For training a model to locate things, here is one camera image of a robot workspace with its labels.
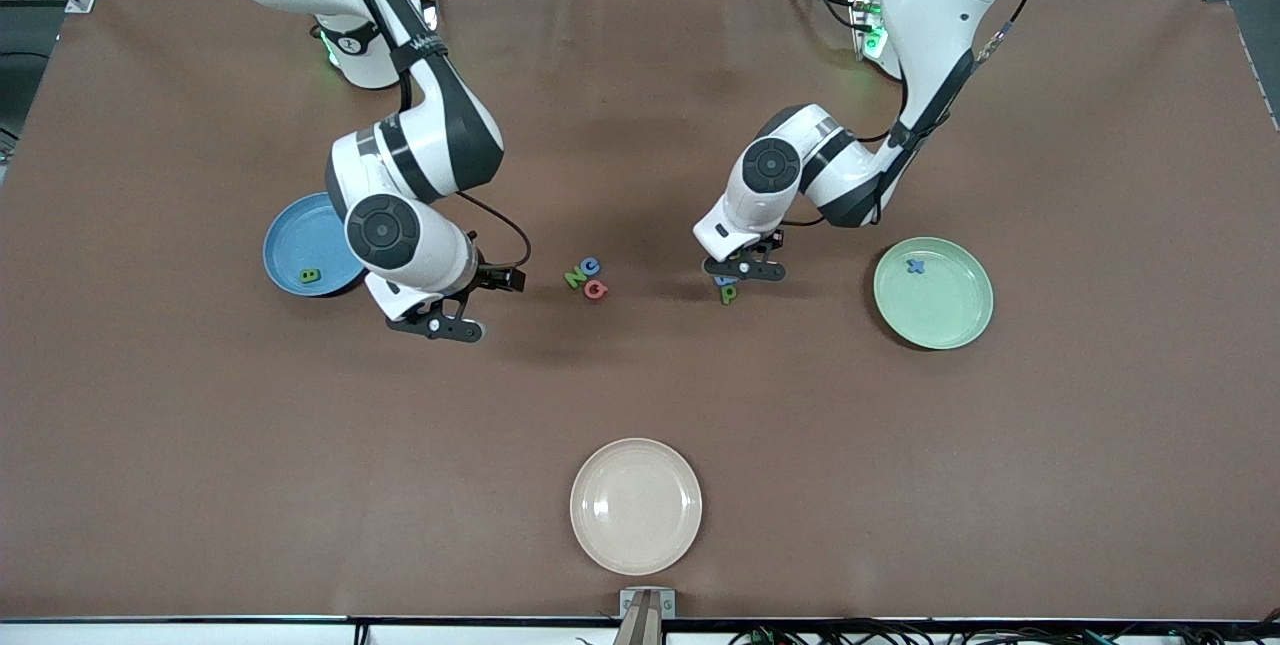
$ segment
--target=green plate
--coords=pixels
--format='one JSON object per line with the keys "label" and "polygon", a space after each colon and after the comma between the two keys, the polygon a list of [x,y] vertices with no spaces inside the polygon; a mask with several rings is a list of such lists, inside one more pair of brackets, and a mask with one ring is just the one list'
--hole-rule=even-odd
{"label": "green plate", "polygon": [[876,306],[902,338],[951,349],[987,329],[995,294],[969,250],[941,238],[911,238],[893,244],[876,266]]}

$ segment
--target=green indicator light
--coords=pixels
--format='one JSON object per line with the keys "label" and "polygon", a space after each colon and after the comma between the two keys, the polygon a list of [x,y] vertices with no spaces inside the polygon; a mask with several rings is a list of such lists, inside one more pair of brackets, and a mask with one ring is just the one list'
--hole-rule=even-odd
{"label": "green indicator light", "polygon": [[324,35],[324,29],[320,31],[320,42],[324,44],[325,52],[329,52],[329,65],[338,67],[338,56],[333,54],[333,45],[329,44],[329,36]]}
{"label": "green indicator light", "polygon": [[867,44],[864,47],[868,58],[878,58],[881,52],[884,51],[884,27],[877,27],[872,33],[867,36]]}

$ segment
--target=robotic arm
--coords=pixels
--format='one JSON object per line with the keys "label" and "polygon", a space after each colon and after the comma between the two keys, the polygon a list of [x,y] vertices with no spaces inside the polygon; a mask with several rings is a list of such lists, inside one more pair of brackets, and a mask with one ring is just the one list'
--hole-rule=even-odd
{"label": "robotic arm", "polygon": [[[888,42],[879,44],[884,70],[901,72],[905,106],[887,142],[870,152],[817,104],[786,107],[768,120],[737,157],[716,206],[694,227],[710,255],[712,275],[781,280],[768,261],[774,235],[796,195],[805,195],[836,227],[873,225],[911,159],[950,113],[979,61],[973,40],[995,0],[881,0]],[[1005,29],[993,45],[1002,38]]]}
{"label": "robotic arm", "polygon": [[[480,340],[484,325],[462,317],[471,291],[524,291],[525,275],[517,266],[486,265],[472,237],[429,206],[492,180],[502,163],[502,134],[421,8],[410,0],[253,1],[312,13],[339,44],[334,56],[353,84],[416,81],[417,106],[333,145],[325,188],[343,218],[347,244],[369,267],[365,285],[389,328]],[[445,314],[444,299],[453,299],[457,311]]]}

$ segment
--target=brown tablecloth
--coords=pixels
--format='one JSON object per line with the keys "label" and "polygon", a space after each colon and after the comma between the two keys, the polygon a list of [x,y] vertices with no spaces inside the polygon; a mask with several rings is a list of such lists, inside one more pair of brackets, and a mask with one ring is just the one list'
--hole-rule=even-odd
{"label": "brown tablecloth", "polygon": [[[477,195],[535,243],[525,294],[472,299],[480,346],[265,275],[271,218],[396,102],[343,84],[306,17],[67,22],[0,191],[0,614],[612,612],[637,582],[579,549],[567,499],[618,436],[701,481],[694,548],[643,578],[686,616],[1280,599],[1280,142],[1228,6],[1034,0],[883,225],[791,232],[787,280],[731,307],[690,227],[755,129],[896,113],[847,31],[810,0],[443,6],[507,142]],[[987,267],[973,346],[878,320],[869,273],[909,235]],[[561,276],[585,256],[594,307]]]}

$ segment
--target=black strap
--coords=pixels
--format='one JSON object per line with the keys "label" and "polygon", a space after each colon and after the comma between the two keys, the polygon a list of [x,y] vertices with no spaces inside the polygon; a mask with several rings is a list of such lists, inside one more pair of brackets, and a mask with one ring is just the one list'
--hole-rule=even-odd
{"label": "black strap", "polygon": [[911,157],[915,157],[914,150],[902,150],[901,154],[897,154],[897,157],[893,159],[887,170],[882,171],[879,177],[877,177],[876,189],[872,191],[872,198],[876,200],[876,215],[872,216],[872,221],[869,221],[868,225],[879,225],[879,216],[884,209],[882,203],[884,193],[888,189],[888,186],[892,184],[904,170],[906,170]]}
{"label": "black strap", "polygon": [[801,193],[808,193],[809,186],[813,184],[814,177],[818,177],[819,171],[827,169],[831,161],[844,152],[846,147],[856,138],[850,131],[841,131],[835,138],[827,139],[827,143],[809,159],[809,163],[804,166],[804,171],[800,174],[800,191]]}
{"label": "black strap", "polygon": [[908,125],[902,125],[901,120],[893,122],[893,125],[890,127],[888,131],[888,145],[890,147],[893,147],[893,145],[901,145],[904,150],[919,148],[924,142],[924,138],[933,134],[933,131],[937,131],[938,125],[942,125],[948,116],[951,116],[950,107],[942,111],[942,115],[933,122],[933,125],[924,127],[924,129],[919,131],[919,133],[911,131]]}
{"label": "black strap", "polygon": [[383,133],[387,148],[392,152],[392,161],[396,163],[396,170],[403,177],[404,183],[413,192],[415,197],[425,203],[434,203],[435,200],[442,198],[443,195],[422,174],[417,159],[413,157],[413,150],[408,147],[408,139],[404,138],[404,131],[401,127],[399,113],[392,113],[392,115],[383,118],[383,122],[378,124],[378,129]]}
{"label": "black strap", "polygon": [[439,35],[429,35],[428,38],[412,38],[410,42],[398,45],[392,51],[392,65],[396,72],[408,70],[413,63],[426,60],[430,56],[447,56],[449,49],[444,47],[444,40]]}

